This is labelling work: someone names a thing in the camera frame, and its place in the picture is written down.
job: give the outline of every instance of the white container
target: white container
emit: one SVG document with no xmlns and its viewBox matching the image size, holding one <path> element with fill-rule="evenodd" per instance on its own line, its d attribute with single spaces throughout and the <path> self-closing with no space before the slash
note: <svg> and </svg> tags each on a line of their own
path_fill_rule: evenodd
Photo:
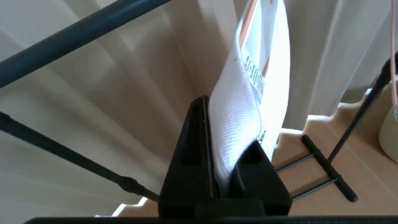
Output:
<svg viewBox="0 0 398 224">
<path fill-rule="evenodd" d="M 379 133 L 379 143 L 384 152 L 398 162 L 398 110 L 391 108 Z"/>
</svg>

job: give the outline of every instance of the curtain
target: curtain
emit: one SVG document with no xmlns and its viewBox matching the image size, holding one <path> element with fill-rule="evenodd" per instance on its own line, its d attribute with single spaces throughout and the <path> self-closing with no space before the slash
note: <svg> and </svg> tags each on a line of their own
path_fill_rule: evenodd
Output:
<svg viewBox="0 0 398 224">
<path fill-rule="evenodd" d="M 112 2 L 0 1 L 0 60 Z M 246 3 L 172 0 L 2 88 L 0 111 L 159 192 L 188 106 L 211 94 Z M 284 125 L 302 129 L 308 114 L 333 114 L 344 93 L 355 99 L 372 83 L 389 54 L 389 1 L 285 3 Z M 0 143 L 1 223 L 111 215 L 140 199 L 7 134 Z"/>
</svg>

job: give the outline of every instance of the floor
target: floor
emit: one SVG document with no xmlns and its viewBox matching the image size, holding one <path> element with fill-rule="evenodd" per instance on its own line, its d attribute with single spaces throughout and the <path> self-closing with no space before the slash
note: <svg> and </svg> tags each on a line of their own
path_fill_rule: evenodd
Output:
<svg viewBox="0 0 398 224">
<path fill-rule="evenodd" d="M 330 184 L 296 200 L 289 215 L 398 215 L 398 164 L 390 160 L 378 143 L 378 132 L 391 107 L 385 90 L 355 129 L 333 161 L 335 169 L 358 195 L 349 202 Z M 312 141 L 328 156 L 351 122 L 361 102 L 340 104 L 332 117 L 311 116 L 304 129 Z M 284 129 L 274 152 L 275 168 L 305 155 L 301 131 Z M 327 179 L 314 158 L 280 172 L 292 195 Z M 142 208 L 126 207 L 120 216 L 156 216 L 156 204 L 148 201 Z"/>
</svg>

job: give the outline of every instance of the black pole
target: black pole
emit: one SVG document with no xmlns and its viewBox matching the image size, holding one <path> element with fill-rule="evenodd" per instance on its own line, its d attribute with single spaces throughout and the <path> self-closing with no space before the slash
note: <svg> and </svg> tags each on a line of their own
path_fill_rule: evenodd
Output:
<svg viewBox="0 0 398 224">
<path fill-rule="evenodd" d="M 0 62 L 0 88 L 90 43 L 169 0 L 118 0 Z"/>
<path fill-rule="evenodd" d="M 110 180 L 120 186 L 124 191 L 144 196 L 155 202 L 159 201 L 159 196 L 146 189 L 131 177 L 123 177 L 98 163 L 80 155 L 79 153 L 61 145 L 60 143 L 44 136 L 43 134 L 30 129 L 20 122 L 12 119 L 7 114 L 0 112 L 0 130 L 8 133 L 25 142 L 31 143 L 47 152 L 65 159 L 81 168 L 84 168 L 96 175 Z"/>
<path fill-rule="evenodd" d="M 396 61 L 396 68 L 398 67 L 397 64 L 398 53 L 395 54 L 395 61 Z M 332 162 L 333 159 L 336 157 L 338 152 L 340 152 L 341 148 L 343 147 L 344 143 L 349 138 L 350 134 L 353 132 L 356 125 L 361 121 L 363 116 L 366 114 L 368 109 L 371 107 L 374 100 L 383 90 L 383 88 L 390 82 L 391 80 L 391 69 L 390 69 L 390 59 L 384 64 L 379 77 L 376 80 L 376 84 L 373 86 L 369 95 L 365 98 L 364 102 L 362 103 L 361 107 L 359 108 L 358 112 L 356 113 L 353 121 L 348 126 L 347 130 L 344 132 L 343 136 L 337 142 L 335 148 L 331 152 L 328 162 Z"/>
</svg>

